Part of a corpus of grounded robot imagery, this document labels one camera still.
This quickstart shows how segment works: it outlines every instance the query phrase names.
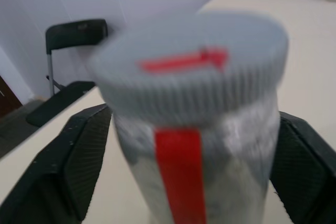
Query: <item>gray lid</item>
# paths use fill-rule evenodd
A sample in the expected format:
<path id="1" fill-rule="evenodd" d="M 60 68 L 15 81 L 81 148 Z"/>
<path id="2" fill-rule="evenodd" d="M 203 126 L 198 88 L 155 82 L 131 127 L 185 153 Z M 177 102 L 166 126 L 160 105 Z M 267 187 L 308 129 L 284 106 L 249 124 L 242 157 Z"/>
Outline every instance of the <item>gray lid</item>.
<path id="1" fill-rule="evenodd" d="M 204 48 L 225 50 L 226 62 L 165 72 L 141 65 Z M 211 120 L 274 91 L 287 50 L 286 32 L 267 16 L 208 12 L 126 30 L 106 43 L 90 66 L 115 113 L 158 124 L 188 124 Z"/>

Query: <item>chair seat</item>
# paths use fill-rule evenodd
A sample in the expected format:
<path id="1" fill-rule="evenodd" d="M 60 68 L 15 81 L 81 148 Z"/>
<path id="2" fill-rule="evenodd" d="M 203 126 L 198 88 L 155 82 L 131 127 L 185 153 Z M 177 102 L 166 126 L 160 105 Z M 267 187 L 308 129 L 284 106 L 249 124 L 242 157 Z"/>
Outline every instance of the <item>chair seat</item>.
<path id="1" fill-rule="evenodd" d="M 94 86 L 95 83 L 92 81 L 76 81 L 69 84 L 27 115 L 26 121 L 31 125 L 42 127 Z"/>

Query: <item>red strip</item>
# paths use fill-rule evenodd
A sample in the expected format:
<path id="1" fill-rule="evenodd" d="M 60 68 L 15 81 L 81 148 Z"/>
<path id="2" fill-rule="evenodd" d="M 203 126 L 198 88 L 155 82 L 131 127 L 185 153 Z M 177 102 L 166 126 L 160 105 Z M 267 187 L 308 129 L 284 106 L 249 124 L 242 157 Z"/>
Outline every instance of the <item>red strip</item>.
<path id="1" fill-rule="evenodd" d="M 205 65 L 214 65 L 221 70 L 228 58 L 224 49 L 211 48 L 188 54 L 175 55 L 155 60 L 140 62 L 140 66 L 147 72 L 160 73 L 194 69 Z"/>
<path id="2" fill-rule="evenodd" d="M 156 159 L 175 224 L 206 224 L 198 130 L 158 130 Z"/>

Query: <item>beige table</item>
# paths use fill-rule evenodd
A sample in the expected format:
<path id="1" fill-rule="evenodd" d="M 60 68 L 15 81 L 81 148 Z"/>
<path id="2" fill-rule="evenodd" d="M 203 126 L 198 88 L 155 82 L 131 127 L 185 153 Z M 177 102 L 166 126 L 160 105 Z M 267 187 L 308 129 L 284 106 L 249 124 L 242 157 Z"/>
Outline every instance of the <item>beige table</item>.
<path id="1" fill-rule="evenodd" d="M 207 9 L 236 8 L 278 18 L 290 35 L 286 76 L 279 91 L 280 109 L 306 119 L 336 149 L 336 3 L 324 0 L 212 0 Z M 0 202 L 71 115 L 103 103 L 97 89 L 63 111 L 0 161 Z M 110 128 L 103 167 L 84 223 L 150 224 L 148 208 Z M 264 224 L 290 224 L 274 189 L 266 203 Z"/>

